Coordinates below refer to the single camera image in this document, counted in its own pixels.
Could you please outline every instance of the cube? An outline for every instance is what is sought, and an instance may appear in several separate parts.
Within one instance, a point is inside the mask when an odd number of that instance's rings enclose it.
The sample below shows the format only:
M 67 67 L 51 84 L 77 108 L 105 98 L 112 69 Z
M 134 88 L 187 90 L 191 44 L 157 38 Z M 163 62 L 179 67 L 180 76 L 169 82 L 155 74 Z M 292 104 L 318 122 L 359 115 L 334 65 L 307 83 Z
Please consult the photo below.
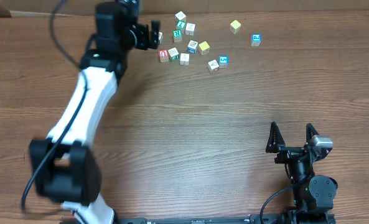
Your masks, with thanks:
M 209 53 L 209 49 L 210 47 L 209 47 L 208 42 L 204 41 L 201 44 L 199 44 L 198 50 L 202 55 Z
M 159 60 L 161 60 L 161 62 L 168 62 L 169 61 L 169 54 L 167 53 L 167 50 L 160 50 L 159 51 Z
M 172 49 L 169 49 L 168 52 L 169 52 L 169 58 L 172 62 L 180 58 L 179 52 L 177 51 L 175 47 Z
M 173 31 L 173 42 L 177 43 L 177 42 L 182 42 L 182 41 L 183 41 L 182 32 L 180 30 L 174 30 Z
M 208 63 L 208 68 L 209 68 L 209 72 L 211 74 L 215 73 L 215 72 L 219 71 L 219 64 L 217 63 L 216 60 L 213 60 L 213 61 Z
M 190 64 L 190 54 L 181 53 L 180 54 L 180 64 L 189 65 Z
M 187 46 L 187 51 L 192 54 L 195 54 L 197 52 L 197 49 L 198 49 L 198 42 L 190 40 L 190 43 Z
M 176 29 L 180 30 L 183 33 L 185 29 L 185 22 L 184 21 L 177 22 Z
M 251 46 L 252 47 L 257 47 L 260 45 L 261 42 L 261 36 L 260 34 L 252 34 L 252 38 L 251 38 Z
M 187 17 L 185 16 L 185 14 L 182 11 L 180 11 L 174 16 L 174 19 L 176 20 L 176 22 L 179 22 L 179 21 L 184 21 L 185 22 Z
M 195 24 L 187 23 L 185 27 L 186 35 L 194 35 L 195 34 Z
M 240 22 L 238 22 L 237 20 L 234 20 L 231 24 L 230 24 L 230 31 L 233 34 L 236 34 L 240 31 L 241 29 L 241 24 Z
M 219 56 L 219 67 L 227 68 L 227 65 L 228 65 L 228 56 L 227 55 Z
M 162 32 L 159 32 L 159 34 L 158 34 L 158 44 L 162 44 L 163 40 L 164 40 L 164 34 Z

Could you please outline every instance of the wood grain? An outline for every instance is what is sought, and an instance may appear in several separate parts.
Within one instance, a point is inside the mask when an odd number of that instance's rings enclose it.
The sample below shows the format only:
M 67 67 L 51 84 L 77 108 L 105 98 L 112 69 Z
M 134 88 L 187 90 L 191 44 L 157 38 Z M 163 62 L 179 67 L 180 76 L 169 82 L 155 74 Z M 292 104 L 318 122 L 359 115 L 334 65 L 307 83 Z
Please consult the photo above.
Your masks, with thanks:
M 160 19 L 162 49 L 185 51 L 170 39 L 173 15 Z M 241 32 L 233 35 L 230 22 Z M 192 39 L 208 55 L 190 66 L 159 63 L 155 50 L 133 50 L 118 93 L 95 138 L 103 194 L 121 217 L 234 217 L 258 213 L 288 186 L 284 167 L 264 152 L 276 121 L 289 146 L 312 123 L 334 140 L 315 171 L 339 183 L 338 223 L 369 223 L 369 11 L 195 14 Z M 27 147 L 44 138 L 66 107 L 77 71 L 53 47 L 46 18 L 0 19 L 0 223 L 56 223 L 61 215 L 23 216 L 19 199 L 31 175 Z M 94 32 L 92 17 L 59 18 L 56 31 L 79 59 Z M 259 47 L 250 34 L 260 33 Z M 230 57 L 209 74 L 207 62 Z M 273 200 L 266 212 L 291 204 Z M 29 194 L 32 213 L 58 205 Z

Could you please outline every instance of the yellow block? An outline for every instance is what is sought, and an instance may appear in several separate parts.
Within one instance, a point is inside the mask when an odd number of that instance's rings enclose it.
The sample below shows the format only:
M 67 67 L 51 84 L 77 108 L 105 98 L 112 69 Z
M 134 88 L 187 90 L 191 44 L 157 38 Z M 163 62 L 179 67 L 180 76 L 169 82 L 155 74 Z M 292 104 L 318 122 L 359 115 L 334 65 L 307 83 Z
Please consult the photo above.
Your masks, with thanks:
M 206 49 L 208 49 L 208 48 L 210 48 L 210 47 L 209 47 L 208 42 L 204 41 L 204 42 L 202 42 L 201 44 L 199 44 L 199 48 L 200 48 L 202 51 L 204 51 L 204 50 L 206 50 Z
M 230 25 L 231 25 L 234 29 L 238 29 L 239 27 L 241 27 L 240 22 L 238 22 L 237 20 L 234 20 Z

